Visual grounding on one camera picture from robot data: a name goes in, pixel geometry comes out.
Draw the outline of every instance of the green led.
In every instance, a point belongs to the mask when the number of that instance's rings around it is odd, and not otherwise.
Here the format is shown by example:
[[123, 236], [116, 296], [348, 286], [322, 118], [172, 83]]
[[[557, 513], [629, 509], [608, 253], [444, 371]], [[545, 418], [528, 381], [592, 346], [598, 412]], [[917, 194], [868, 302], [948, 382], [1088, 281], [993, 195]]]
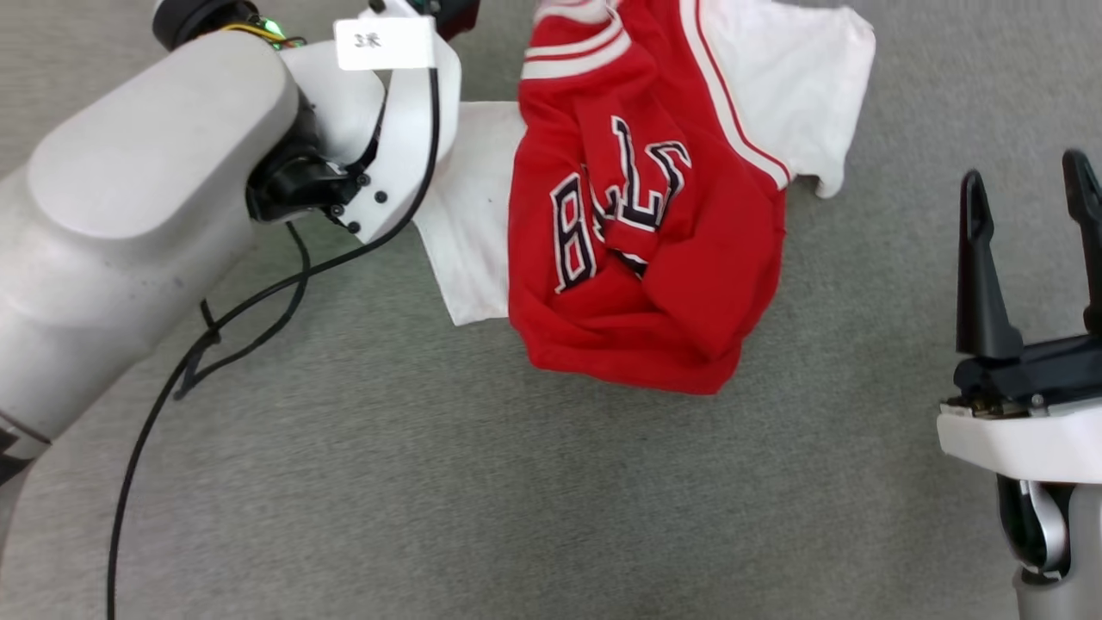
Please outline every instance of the green led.
[[287, 39], [287, 35], [283, 34], [283, 29], [280, 28], [279, 24], [276, 23], [274, 20], [266, 19], [264, 20], [264, 30], [267, 30], [268, 32], [274, 34], [276, 36], [279, 36], [279, 37], [282, 37], [282, 39]]

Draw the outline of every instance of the wire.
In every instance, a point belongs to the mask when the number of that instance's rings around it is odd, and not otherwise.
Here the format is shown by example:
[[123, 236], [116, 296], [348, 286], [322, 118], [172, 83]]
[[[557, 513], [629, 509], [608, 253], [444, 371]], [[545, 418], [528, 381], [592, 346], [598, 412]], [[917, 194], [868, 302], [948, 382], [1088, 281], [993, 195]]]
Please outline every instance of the wire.
[[304, 45], [306, 45], [306, 40], [303, 39], [302, 36], [292, 36], [290, 39], [284, 39], [283, 41], [280, 41], [280, 46], [282, 48], [302, 47]]
[[215, 362], [214, 365], [210, 365], [206, 369], [195, 373], [195, 377], [192, 379], [191, 385], [181, 389], [180, 394], [176, 395], [177, 401], [186, 396], [187, 393], [191, 392], [192, 390], [198, 388], [198, 385], [203, 383], [203, 380], [209, 378], [214, 373], [218, 372], [222, 369], [225, 369], [226, 367], [233, 365], [234, 362], [245, 359], [257, 349], [263, 347], [264, 344], [276, 338], [276, 336], [279, 333], [283, 331], [283, 328], [285, 328], [288, 324], [291, 323], [291, 319], [294, 318], [294, 314], [298, 312], [299, 305], [302, 303], [303, 297], [306, 296], [306, 283], [310, 282], [309, 275], [306, 276], [302, 275], [302, 273], [310, 271], [311, 267], [310, 251], [306, 249], [306, 244], [302, 241], [302, 237], [299, 236], [299, 231], [295, 230], [294, 225], [288, 222], [287, 227], [291, 231], [291, 236], [294, 238], [295, 244], [299, 247], [299, 253], [302, 255], [302, 271], [300, 272], [299, 286], [295, 289], [294, 295], [291, 297], [291, 303], [288, 304], [287, 312], [283, 313], [283, 316], [280, 317], [279, 320], [276, 322], [274, 325], [272, 325], [272, 327], [268, 328], [268, 330], [264, 331], [264, 334], [260, 335], [260, 337], [258, 337], [255, 341], [252, 341], [252, 345], [246, 347], [245, 349], [238, 351], [237, 353], [234, 353], [233, 356], [227, 356], [226, 358], [219, 360], [218, 362]]
[[[291, 232], [291, 238], [294, 239], [294, 244], [299, 248], [299, 255], [302, 257], [302, 269], [300, 270], [301, 275], [310, 270], [310, 250], [306, 249], [306, 244], [302, 241], [302, 237], [299, 236], [299, 230], [295, 229], [294, 224], [288, 221], [287, 229]], [[263, 347], [269, 340], [276, 338], [279, 333], [283, 331], [283, 328], [285, 328], [288, 324], [291, 323], [291, 319], [294, 318], [294, 314], [298, 312], [299, 305], [306, 296], [306, 283], [309, 281], [309, 276], [300, 278], [299, 286], [295, 289], [294, 295], [291, 297], [291, 303], [288, 304], [283, 316], [280, 317], [279, 320], [272, 325], [272, 327], [268, 328], [264, 334], [260, 335], [257, 340], [252, 341], [252, 345], [199, 371], [198, 366], [206, 350], [222, 342], [222, 338], [214, 327], [215, 322], [210, 314], [210, 305], [207, 303], [207, 300], [204, 298], [203, 302], [199, 303], [199, 312], [203, 313], [203, 320], [206, 322], [207, 329], [215, 329], [215, 333], [210, 338], [206, 339], [205, 346], [199, 348], [199, 350], [192, 356], [191, 363], [187, 366], [187, 370], [184, 371], [184, 378], [181, 383], [180, 391], [176, 392], [173, 399], [175, 401], [183, 401], [193, 390], [203, 383], [203, 380], [209, 378], [214, 373], [233, 365], [234, 362], [245, 359], [257, 349]]]
[[249, 33], [256, 34], [257, 36], [267, 39], [268, 41], [271, 41], [272, 43], [283, 43], [284, 41], [287, 41], [285, 39], [283, 39], [282, 36], [278, 35], [278, 34], [276, 34], [273, 32], [268, 32], [267, 30], [264, 30], [262, 28], [257, 28], [255, 25], [250, 25], [250, 24], [247, 24], [247, 23], [231, 23], [231, 24], [222, 26], [222, 30], [240, 30], [241, 32], [249, 32]]
[[316, 267], [311, 267], [298, 275], [283, 279], [252, 295], [248, 300], [240, 303], [237, 307], [230, 309], [226, 316], [218, 319], [213, 326], [207, 328], [207, 331], [195, 341], [192, 348], [187, 351], [187, 355], [185, 355], [180, 363], [176, 365], [175, 370], [173, 370], [172, 374], [169, 377], [168, 383], [165, 383], [164, 389], [161, 390], [161, 394], [156, 398], [156, 402], [153, 404], [153, 409], [150, 411], [149, 417], [145, 418], [145, 424], [142, 425], [141, 433], [138, 435], [138, 440], [134, 443], [133, 450], [130, 454], [130, 461], [127, 464], [126, 475], [122, 478], [122, 488], [119, 490], [119, 500], [115, 509], [115, 523], [111, 527], [111, 543], [107, 556], [108, 620], [115, 620], [115, 610], [117, 606], [116, 590], [119, 568], [119, 543], [122, 536], [122, 521], [127, 512], [127, 501], [130, 497], [130, 489], [133, 486], [134, 475], [138, 471], [138, 463], [141, 460], [142, 452], [145, 449], [149, 436], [153, 432], [153, 425], [156, 424], [156, 421], [161, 415], [161, 411], [164, 410], [164, 405], [168, 403], [169, 396], [172, 394], [172, 389], [175, 388], [180, 378], [183, 377], [185, 370], [187, 369], [187, 365], [191, 363], [192, 357], [195, 352], [205, 346], [206, 339], [215, 336], [237, 317], [240, 317], [248, 312], [250, 307], [276, 294], [277, 292], [293, 285], [300, 280], [318, 275], [325, 271], [339, 267], [341, 264], [355, 260], [360, 255], [375, 251], [398, 236], [398, 233], [413, 220], [413, 216], [417, 215], [418, 210], [421, 208], [421, 203], [424, 202], [424, 197], [429, 193], [429, 185], [432, 183], [432, 177], [436, 172], [436, 156], [440, 152], [440, 78], [435, 68], [429, 69], [429, 84], [432, 91], [432, 141], [429, 146], [429, 161], [425, 164], [424, 177], [421, 180], [421, 186], [418, 187], [418, 193], [413, 197], [413, 204], [410, 206], [409, 210], [406, 211], [406, 215], [402, 216], [398, 224], [388, 230], [387, 233], [365, 244], [364, 247], [354, 249], [332, 260], [327, 260]]

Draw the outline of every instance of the white label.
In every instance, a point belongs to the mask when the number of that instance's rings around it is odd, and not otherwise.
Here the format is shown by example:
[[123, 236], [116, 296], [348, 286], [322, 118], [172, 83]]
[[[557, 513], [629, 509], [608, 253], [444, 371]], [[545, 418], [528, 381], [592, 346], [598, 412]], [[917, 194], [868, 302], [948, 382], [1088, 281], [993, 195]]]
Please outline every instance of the white label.
[[432, 18], [341, 20], [333, 25], [337, 65], [345, 70], [436, 66]]

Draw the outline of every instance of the white stripe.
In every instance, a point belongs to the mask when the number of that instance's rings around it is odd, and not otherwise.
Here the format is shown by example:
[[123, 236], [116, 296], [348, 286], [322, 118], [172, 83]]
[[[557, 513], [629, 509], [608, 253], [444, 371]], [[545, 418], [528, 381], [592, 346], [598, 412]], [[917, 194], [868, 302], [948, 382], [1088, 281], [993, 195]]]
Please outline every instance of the white stripe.
[[525, 57], [534, 58], [539, 56], [571, 56], [597, 50], [605, 43], [608, 43], [609, 41], [615, 39], [617, 34], [624, 32], [624, 24], [623, 22], [620, 22], [619, 15], [617, 15], [616, 13], [613, 13], [612, 15], [613, 19], [612, 22], [608, 24], [608, 28], [602, 30], [601, 34], [597, 34], [596, 36], [592, 36], [579, 43], [571, 43], [570, 45], [531, 47], [527, 52], [525, 52]]
[[608, 9], [604, 0], [586, 0], [571, 4], [547, 4], [536, 11], [536, 23], [543, 18], [561, 17], [580, 23], [601, 23], [605, 21]]
[[[723, 79], [715, 73], [715, 67], [712, 66], [712, 62], [709, 59], [707, 43], [701, 40], [700, 31], [696, 28], [699, 0], [680, 0], [680, 2], [681, 28], [684, 29], [685, 41], [689, 42], [689, 48], [692, 50], [692, 54], [696, 58], [696, 66], [700, 67], [700, 72], [704, 76], [704, 81], [707, 83], [709, 94], [712, 96], [712, 105], [715, 107], [716, 116], [720, 118], [720, 124], [723, 127], [723, 132], [726, 134], [727, 141], [739, 156], [771, 176], [776, 181], [778, 189], [785, 188], [788, 185], [788, 173], [785, 168], [778, 165], [777, 162], [769, 160], [754, 150], [754, 148], [743, 141], [743, 137], [738, 133], [734, 116], [734, 113], [737, 113], [737, 110], [731, 109], [731, 105], [727, 101], [727, 89], [723, 84]], [[734, 94], [731, 95], [731, 102], [734, 102], [737, 107]]]
[[525, 63], [521, 79], [555, 79], [582, 75], [612, 64], [631, 48], [631, 37], [622, 32], [613, 43], [595, 54], [568, 61], [531, 61]]

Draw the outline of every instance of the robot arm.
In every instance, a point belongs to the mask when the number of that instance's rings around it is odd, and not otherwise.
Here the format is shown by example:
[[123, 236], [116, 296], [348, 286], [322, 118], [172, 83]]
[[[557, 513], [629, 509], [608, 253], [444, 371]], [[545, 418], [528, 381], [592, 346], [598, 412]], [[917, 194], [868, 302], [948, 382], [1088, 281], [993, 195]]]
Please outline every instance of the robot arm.
[[[452, 32], [478, 9], [436, 8]], [[249, 251], [250, 217], [317, 211], [377, 243], [408, 215], [425, 176], [409, 162], [433, 149], [425, 72], [395, 72], [388, 91], [374, 73], [341, 70], [333, 42], [217, 32], [252, 13], [238, 0], [163, 0], [154, 30], [180, 48], [0, 181], [0, 505], [10, 510], [34, 459]], [[461, 69], [441, 37], [434, 47], [443, 159]]]
[[219, 33], [65, 121], [0, 182], [0, 420], [11, 438], [0, 479], [249, 250], [244, 187], [298, 102], [270, 46]]
[[1081, 229], [1091, 304], [1085, 336], [1025, 346], [1006, 315], [991, 252], [983, 181], [961, 188], [958, 351], [961, 396], [938, 418], [946, 454], [997, 475], [1000, 515], [1022, 564], [1023, 620], [1081, 620], [1102, 610], [1102, 188], [1078, 151], [1063, 157]]

